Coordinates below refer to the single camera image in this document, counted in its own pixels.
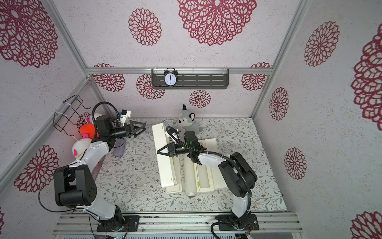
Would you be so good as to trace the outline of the white plush toy yellow glasses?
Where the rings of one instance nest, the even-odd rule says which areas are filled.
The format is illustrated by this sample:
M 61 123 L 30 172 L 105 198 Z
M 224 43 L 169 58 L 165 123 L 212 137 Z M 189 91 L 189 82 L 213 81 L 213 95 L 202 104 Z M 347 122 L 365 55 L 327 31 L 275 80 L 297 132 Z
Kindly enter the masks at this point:
M 90 146 L 91 138 L 83 138 L 75 142 L 72 146 L 72 155 L 75 159 L 79 159 L 84 154 L 85 150 Z

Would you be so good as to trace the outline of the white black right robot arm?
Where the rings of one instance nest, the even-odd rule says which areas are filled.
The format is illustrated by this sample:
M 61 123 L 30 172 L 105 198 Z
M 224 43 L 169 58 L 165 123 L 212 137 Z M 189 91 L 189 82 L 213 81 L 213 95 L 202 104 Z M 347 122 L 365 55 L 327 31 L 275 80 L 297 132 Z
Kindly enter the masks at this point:
M 234 195 L 232 219 L 243 219 L 250 214 L 252 189 L 258 177 L 244 157 L 234 152 L 230 156 L 201 146 L 194 131 L 184 133 L 185 142 L 178 138 L 178 130 L 168 126 L 166 133 L 173 140 L 157 150 L 163 156 L 186 155 L 189 162 L 199 166 L 217 168 L 222 174 L 229 191 Z

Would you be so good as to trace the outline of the grey wall shelf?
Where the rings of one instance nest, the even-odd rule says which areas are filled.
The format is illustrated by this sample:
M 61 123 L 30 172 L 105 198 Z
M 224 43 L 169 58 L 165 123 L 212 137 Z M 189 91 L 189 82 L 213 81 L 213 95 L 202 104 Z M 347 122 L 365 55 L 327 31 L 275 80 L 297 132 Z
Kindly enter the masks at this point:
M 178 82 L 173 87 L 165 84 L 164 71 L 151 70 L 151 85 L 155 90 L 225 90 L 229 85 L 229 70 L 226 68 L 216 72 L 178 69 Z

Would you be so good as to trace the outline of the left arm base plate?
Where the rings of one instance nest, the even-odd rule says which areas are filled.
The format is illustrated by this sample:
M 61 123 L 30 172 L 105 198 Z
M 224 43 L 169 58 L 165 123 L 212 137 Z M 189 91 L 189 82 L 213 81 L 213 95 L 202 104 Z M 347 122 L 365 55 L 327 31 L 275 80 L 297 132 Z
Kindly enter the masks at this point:
M 140 216 L 127 215 L 98 222 L 97 232 L 136 232 Z

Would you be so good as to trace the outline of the grey plush wolf toy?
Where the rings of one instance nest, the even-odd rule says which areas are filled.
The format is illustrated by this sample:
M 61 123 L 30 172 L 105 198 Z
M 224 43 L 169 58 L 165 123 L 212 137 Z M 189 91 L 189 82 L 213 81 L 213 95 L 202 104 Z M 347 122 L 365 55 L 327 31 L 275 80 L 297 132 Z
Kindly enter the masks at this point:
M 185 104 L 183 104 L 182 112 L 180 113 L 176 124 L 181 132 L 194 131 L 196 136 L 203 131 L 203 127 L 196 121 L 195 113 L 189 111 Z

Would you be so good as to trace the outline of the white plastic wrap roll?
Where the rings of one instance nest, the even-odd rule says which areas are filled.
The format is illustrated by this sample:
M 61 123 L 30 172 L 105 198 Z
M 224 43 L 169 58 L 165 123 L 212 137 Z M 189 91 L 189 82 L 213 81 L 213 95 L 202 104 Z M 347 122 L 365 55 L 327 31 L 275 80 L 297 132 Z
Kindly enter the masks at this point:
M 194 163 L 186 154 L 184 155 L 183 159 L 186 196 L 188 198 L 194 198 L 197 195 Z

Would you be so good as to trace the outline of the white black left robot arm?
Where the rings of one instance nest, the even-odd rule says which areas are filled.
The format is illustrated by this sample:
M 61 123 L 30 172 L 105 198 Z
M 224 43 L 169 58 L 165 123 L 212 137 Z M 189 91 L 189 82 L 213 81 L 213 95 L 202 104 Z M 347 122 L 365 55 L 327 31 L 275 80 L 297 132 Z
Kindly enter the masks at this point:
M 113 123 L 107 115 L 93 118 L 94 138 L 89 147 L 72 165 L 54 174 L 55 201 L 58 206 L 82 210 L 94 216 L 101 226 L 120 230 L 125 219 L 121 209 L 97 194 L 92 171 L 120 138 L 138 137 L 146 130 L 146 123 L 120 119 Z

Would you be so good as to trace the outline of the black alarm clock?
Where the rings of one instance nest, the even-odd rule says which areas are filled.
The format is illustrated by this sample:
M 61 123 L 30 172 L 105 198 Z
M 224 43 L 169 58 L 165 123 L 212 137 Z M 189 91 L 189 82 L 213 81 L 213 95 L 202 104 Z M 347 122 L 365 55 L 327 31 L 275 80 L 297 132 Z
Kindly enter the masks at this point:
M 178 82 L 178 71 L 173 67 L 167 68 L 164 71 L 164 82 L 169 87 L 176 86 Z

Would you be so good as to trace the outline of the red orange plush toy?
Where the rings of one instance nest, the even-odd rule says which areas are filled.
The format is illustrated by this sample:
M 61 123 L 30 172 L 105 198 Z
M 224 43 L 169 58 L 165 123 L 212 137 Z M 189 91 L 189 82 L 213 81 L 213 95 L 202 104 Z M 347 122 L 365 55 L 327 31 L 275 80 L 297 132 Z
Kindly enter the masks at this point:
M 93 123 L 84 124 L 80 127 L 80 135 L 82 136 L 82 138 L 94 139 L 95 125 Z

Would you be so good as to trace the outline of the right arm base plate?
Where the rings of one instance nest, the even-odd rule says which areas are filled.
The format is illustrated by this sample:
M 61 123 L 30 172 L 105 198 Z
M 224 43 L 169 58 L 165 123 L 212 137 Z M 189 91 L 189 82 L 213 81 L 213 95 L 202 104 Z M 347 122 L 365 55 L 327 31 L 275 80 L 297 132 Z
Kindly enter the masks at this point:
M 215 219 L 219 222 L 220 231 L 258 231 L 260 229 L 257 216 L 249 213 L 243 219 L 232 222 L 233 215 L 218 215 Z

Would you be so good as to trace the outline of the floral table mat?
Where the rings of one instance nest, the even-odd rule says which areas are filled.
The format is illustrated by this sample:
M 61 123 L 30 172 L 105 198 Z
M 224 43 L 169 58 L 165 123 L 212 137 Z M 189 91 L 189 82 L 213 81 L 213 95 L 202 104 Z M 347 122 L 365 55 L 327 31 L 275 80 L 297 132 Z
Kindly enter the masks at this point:
M 161 187 L 152 126 L 162 118 L 144 119 L 146 131 L 126 141 L 124 155 L 109 153 L 96 178 L 97 193 L 123 212 L 227 212 L 233 205 L 228 190 L 187 197 L 185 192 L 167 194 Z M 216 138 L 217 151 L 242 154 L 258 176 L 252 190 L 253 211 L 285 211 L 282 193 L 251 119 L 199 119 L 200 139 Z

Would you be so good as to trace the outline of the cream wrap dispenser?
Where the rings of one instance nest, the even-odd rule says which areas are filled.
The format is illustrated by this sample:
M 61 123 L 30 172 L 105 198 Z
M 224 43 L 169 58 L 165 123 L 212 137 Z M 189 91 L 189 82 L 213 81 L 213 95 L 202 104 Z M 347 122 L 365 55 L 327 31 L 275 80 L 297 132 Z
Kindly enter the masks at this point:
M 217 141 L 215 138 L 206 139 L 206 148 L 208 150 L 219 152 Z M 228 187 L 218 167 L 211 167 L 213 184 L 215 190 L 227 190 Z
M 167 188 L 175 185 L 175 170 L 172 157 L 157 154 L 157 150 L 170 143 L 166 136 L 166 127 L 161 122 L 152 126 L 155 152 L 157 155 L 158 169 L 161 181 L 161 187 Z

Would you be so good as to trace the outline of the small white round clock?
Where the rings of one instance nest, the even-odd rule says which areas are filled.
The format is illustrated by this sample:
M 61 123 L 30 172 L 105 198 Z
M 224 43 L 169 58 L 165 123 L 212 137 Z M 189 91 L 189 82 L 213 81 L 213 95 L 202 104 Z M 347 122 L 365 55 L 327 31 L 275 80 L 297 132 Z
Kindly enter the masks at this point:
M 174 126 L 174 121 L 173 120 L 170 120 L 170 119 L 167 119 L 163 122 L 163 124 L 165 125 L 165 127 L 173 127 Z

